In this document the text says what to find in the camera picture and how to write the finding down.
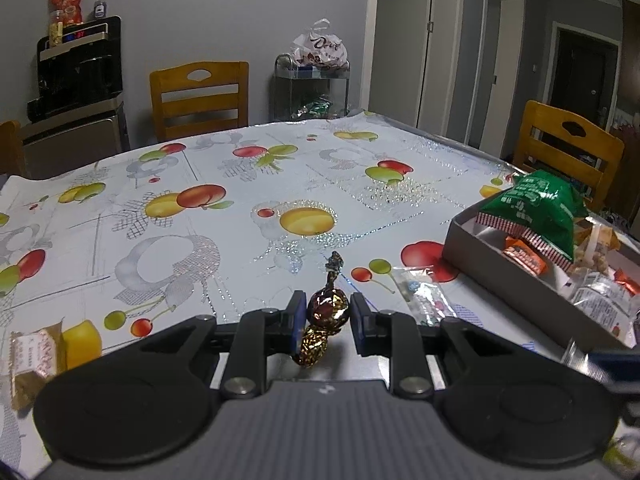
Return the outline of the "clear bag dark snacks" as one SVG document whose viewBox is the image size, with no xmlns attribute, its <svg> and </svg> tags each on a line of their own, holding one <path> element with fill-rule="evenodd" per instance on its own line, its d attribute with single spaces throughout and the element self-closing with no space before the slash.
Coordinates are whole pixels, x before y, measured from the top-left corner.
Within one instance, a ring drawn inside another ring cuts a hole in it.
<svg viewBox="0 0 640 480">
<path fill-rule="evenodd" d="M 568 301 L 621 342 L 639 313 L 639 296 L 597 271 L 580 270 L 572 276 Z"/>
</svg>

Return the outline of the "wooden chair left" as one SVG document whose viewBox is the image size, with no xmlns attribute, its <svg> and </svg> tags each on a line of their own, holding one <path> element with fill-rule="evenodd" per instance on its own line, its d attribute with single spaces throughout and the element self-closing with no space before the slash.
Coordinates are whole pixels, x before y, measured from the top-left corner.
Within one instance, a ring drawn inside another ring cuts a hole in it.
<svg viewBox="0 0 640 480">
<path fill-rule="evenodd" d="M 8 176 L 26 176 L 21 125 L 16 120 L 0 125 L 0 170 Z"/>
</svg>

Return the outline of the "wooden chair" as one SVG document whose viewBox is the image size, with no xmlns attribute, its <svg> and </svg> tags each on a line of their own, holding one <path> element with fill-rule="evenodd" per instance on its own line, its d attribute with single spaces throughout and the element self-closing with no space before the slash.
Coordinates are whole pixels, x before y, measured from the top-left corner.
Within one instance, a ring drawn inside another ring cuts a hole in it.
<svg viewBox="0 0 640 480">
<path fill-rule="evenodd" d="M 586 193 L 587 207 L 598 212 L 623 159 L 625 144 L 586 118 L 538 101 L 525 104 L 513 165 L 547 169 Z"/>
<path fill-rule="evenodd" d="M 16 120 L 0 125 L 0 170 L 8 176 L 26 176 L 21 125 Z"/>
<path fill-rule="evenodd" d="M 249 62 L 192 62 L 154 70 L 149 82 L 160 142 L 248 125 Z"/>
</svg>

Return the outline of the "fruit pattern tablecloth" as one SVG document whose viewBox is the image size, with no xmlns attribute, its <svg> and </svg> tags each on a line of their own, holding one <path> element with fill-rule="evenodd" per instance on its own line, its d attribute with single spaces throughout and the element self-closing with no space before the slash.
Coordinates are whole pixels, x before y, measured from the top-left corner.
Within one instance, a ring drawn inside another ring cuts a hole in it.
<svg viewBox="0 0 640 480">
<path fill-rule="evenodd" d="M 442 256 L 450 220 L 521 172 L 369 113 L 165 141 L 1 190 L 6 479 L 634 479 L 639 393 L 616 394 Z M 572 276 L 639 296 L 638 247 L 587 207 Z M 224 399 L 235 325 L 293 292 L 414 318 L 390 272 L 431 266 L 456 318 L 419 327 L 432 400 L 388 391 L 349 320 L 311 368 L 267 358 Z M 62 323 L 66 371 L 11 405 L 10 338 Z"/>
</svg>

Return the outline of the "grey cardboard box tray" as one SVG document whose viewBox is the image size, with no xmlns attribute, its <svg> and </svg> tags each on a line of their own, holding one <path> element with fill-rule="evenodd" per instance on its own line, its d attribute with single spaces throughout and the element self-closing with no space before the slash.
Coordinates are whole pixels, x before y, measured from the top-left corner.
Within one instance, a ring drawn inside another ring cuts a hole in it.
<svg viewBox="0 0 640 480">
<path fill-rule="evenodd" d="M 450 220 L 442 256 L 560 347 L 631 348 L 631 320 L 598 321 L 567 298 L 570 274 L 526 240 L 476 221 L 483 200 Z"/>
</svg>

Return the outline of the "gold brown foil candy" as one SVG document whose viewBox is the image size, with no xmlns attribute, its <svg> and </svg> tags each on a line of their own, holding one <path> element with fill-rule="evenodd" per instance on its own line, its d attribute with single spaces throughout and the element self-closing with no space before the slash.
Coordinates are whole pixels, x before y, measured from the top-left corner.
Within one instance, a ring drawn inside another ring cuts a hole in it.
<svg viewBox="0 0 640 480">
<path fill-rule="evenodd" d="M 338 252 L 326 260 L 326 284 L 310 298 L 306 309 L 307 325 L 299 352 L 293 360 L 303 368 L 315 366 L 328 350 L 329 338 L 338 334 L 349 320 L 349 300 L 335 282 L 344 264 Z"/>
</svg>

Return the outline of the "white plastic shopping bag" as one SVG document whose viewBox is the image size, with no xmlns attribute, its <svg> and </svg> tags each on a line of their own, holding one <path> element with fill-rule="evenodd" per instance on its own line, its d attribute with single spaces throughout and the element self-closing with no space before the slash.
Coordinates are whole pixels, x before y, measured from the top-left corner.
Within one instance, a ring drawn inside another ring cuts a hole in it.
<svg viewBox="0 0 640 480">
<path fill-rule="evenodd" d="M 331 22 L 322 18 L 293 40 L 291 56 L 296 65 L 322 70 L 341 70 L 348 65 L 344 42 L 332 34 L 330 28 Z"/>
</svg>

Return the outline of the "green snack bag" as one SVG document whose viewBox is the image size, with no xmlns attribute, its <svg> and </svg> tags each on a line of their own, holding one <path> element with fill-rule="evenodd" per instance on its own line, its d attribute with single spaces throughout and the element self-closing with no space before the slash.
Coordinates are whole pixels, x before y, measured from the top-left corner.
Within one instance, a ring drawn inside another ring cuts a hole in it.
<svg viewBox="0 0 640 480">
<path fill-rule="evenodd" d="M 588 216 L 582 196 L 570 182 L 544 170 L 514 182 L 480 207 L 476 223 L 524 240 L 567 271 L 574 264 L 574 225 Z"/>
</svg>

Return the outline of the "brown wrapped pastry snack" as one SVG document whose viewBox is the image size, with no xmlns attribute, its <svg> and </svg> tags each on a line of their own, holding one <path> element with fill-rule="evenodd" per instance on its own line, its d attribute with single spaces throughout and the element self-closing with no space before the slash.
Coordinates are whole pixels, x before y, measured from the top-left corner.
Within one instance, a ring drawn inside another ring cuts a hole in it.
<svg viewBox="0 0 640 480">
<path fill-rule="evenodd" d="M 13 332 L 9 358 L 12 408 L 29 408 L 42 388 L 66 368 L 61 322 L 28 334 Z"/>
</svg>

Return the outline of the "black water dispenser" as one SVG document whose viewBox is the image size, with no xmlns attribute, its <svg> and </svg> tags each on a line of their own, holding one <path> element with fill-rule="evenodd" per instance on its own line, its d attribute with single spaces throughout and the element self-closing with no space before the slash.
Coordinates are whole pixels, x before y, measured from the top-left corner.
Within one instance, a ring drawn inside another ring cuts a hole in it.
<svg viewBox="0 0 640 480">
<path fill-rule="evenodd" d="M 64 29 L 37 44 L 38 98 L 21 128 L 24 175 L 42 180 L 130 150 L 122 82 L 122 19 Z"/>
</svg>

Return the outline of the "orange foil snack packet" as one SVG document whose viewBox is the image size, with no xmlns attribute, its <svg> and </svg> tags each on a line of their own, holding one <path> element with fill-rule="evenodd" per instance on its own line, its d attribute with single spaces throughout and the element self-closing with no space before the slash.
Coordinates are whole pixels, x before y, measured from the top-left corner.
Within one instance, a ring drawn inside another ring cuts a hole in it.
<svg viewBox="0 0 640 480">
<path fill-rule="evenodd" d="M 522 240 L 507 236 L 502 251 L 512 263 L 533 276 L 541 276 L 547 270 L 547 263 Z"/>
</svg>

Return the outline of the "red snack bag on dispenser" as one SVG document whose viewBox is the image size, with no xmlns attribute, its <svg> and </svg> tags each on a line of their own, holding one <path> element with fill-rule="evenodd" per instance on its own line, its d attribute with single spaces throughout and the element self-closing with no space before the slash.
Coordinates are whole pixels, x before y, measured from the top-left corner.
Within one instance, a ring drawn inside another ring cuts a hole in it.
<svg viewBox="0 0 640 480">
<path fill-rule="evenodd" d="M 50 0 L 55 11 L 62 12 L 64 26 L 79 25 L 84 22 L 81 0 Z"/>
</svg>

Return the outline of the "wooden chair far middle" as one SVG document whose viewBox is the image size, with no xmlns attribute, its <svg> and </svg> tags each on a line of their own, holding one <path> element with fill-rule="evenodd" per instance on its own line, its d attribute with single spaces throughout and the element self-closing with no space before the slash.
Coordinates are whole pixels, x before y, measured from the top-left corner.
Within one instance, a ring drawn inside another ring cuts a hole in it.
<svg viewBox="0 0 640 480">
<path fill-rule="evenodd" d="M 192 62 L 154 70 L 149 82 L 160 142 L 248 125 L 249 62 Z"/>
</svg>

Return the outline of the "wooden chair right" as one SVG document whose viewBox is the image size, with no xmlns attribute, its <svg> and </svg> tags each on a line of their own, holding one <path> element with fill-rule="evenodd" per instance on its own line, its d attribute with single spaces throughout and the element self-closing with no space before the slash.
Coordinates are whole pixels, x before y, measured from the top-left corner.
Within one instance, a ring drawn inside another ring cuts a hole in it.
<svg viewBox="0 0 640 480">
<path fill-rule="evenodd" d="M 625 144 L 586 118 L 538 101 L 525 104 L 513 165 L 547 169 L 586 193 L 587 207 L 598 212 L 623 159 Z"/>
</svg>

